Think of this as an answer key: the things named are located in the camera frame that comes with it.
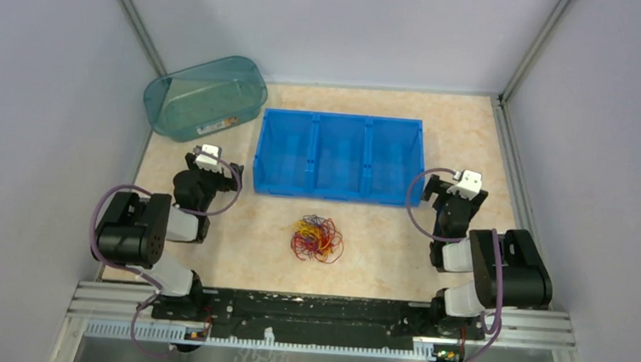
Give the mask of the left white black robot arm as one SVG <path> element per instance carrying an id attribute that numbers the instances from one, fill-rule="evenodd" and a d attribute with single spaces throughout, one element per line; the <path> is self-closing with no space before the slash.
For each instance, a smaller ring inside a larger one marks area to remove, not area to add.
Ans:
<path id="1" fill-rule="evenodd" d="M 93 258 L 150 284 L 154 292 L 143 305 L 163 319 L 194 320 L 207 310 L 200 275 L 178 262 L 166 244 L 202 243 L 217 215 L 213 199 L 218 193 L 240 194 L 245 170 L 212 151 L 188 153 L 184 160 L 187 168 L 175 174 L 172 194 L 117 185 L 100 197 L 90 219 Z"/>

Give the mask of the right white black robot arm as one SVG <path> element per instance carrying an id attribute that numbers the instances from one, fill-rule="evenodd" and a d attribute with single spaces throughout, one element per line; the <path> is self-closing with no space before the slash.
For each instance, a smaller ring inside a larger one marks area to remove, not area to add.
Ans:
<path id="1" fill-rule="evenodd" d="M 502 308 L 545 308 L 553 297 L 551 278 L 528 229 L 471 229 L 488 197 L 480 181 L 476 173 L 458 173 L 451 183 L 434 174 L 423 189 L 423 200 L 431 201 L 436 212 L 429 234 L 431 264 L 440 273 L 473 277 L 437 291 L 432 299 L 429 324 L 443 337 L 488 310 L 496 329 Z"/>

